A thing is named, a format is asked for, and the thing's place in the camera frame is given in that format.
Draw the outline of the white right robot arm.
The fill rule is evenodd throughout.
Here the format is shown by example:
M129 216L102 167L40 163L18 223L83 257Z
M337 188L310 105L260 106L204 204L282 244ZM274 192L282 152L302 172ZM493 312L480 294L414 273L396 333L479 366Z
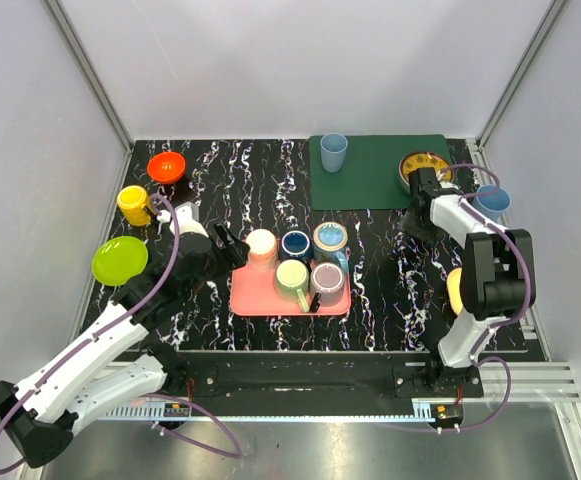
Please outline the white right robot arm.
M533 305L532 238L477 211L471 193L443 181L432 167L418 168L408 178L412 201L401 230L429 242L447 235L462 248L462 309L424 367L406 382L451 396L477 376L479 356L499 328L520 321Z

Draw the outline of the peach pink mug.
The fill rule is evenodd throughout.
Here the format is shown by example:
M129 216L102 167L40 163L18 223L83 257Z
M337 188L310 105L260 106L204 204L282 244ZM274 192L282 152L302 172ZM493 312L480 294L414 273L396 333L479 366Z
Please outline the peach pink mug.
M278 259L278 244L275 235L267 229L256 229L246 237L249 246L248 264L251 267L272 269Z

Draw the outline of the light green mug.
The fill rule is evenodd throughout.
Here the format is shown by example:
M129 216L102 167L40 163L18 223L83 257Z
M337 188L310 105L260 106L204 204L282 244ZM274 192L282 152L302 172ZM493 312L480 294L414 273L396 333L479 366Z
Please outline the light green mug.
M281 261L274 274L277 295L284 301L296 304L303 313L309 311L309 280L307 267L295 259Z

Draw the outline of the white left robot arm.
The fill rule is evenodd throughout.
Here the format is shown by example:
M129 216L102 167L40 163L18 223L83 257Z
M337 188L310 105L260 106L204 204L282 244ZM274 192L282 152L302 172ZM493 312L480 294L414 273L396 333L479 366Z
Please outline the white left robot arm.
M18 383L0 381L0 436L8 436L23 463L48 464L86 426L136 397L177 402L180 394L194 391L187 363L160 342L147 345L129 366L99 374L172 319L206 282L246 265L248 245L221 224L213 229L209 236L191 222L175 232L170 257L150 262L129 279L73 343Z

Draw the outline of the light blue butterfly mug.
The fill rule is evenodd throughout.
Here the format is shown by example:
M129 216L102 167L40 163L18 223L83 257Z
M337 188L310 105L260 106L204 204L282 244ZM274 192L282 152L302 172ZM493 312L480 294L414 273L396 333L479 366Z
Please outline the light blue butterfly mug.
M346 228L337 222L323 222L313 233L313 258L316 263L338 265L345 275L349 274L346 253L348 234Z

